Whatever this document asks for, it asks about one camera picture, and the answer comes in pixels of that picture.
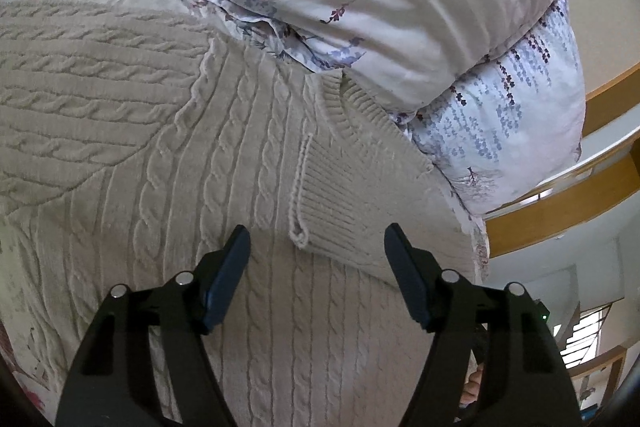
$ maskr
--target person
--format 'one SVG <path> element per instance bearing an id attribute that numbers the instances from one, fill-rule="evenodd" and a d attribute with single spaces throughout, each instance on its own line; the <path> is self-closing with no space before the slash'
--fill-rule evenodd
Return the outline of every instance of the person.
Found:
<path id="1" fill-rule="evenodd" d="M 460 397 L 461 405 L 469 405 L 478 400 L 480 393 L 480 384 L 482 382 L 482 373 L 484 372 L 484 363 L 478 365 L 478 368 L 469 375 Z"/>

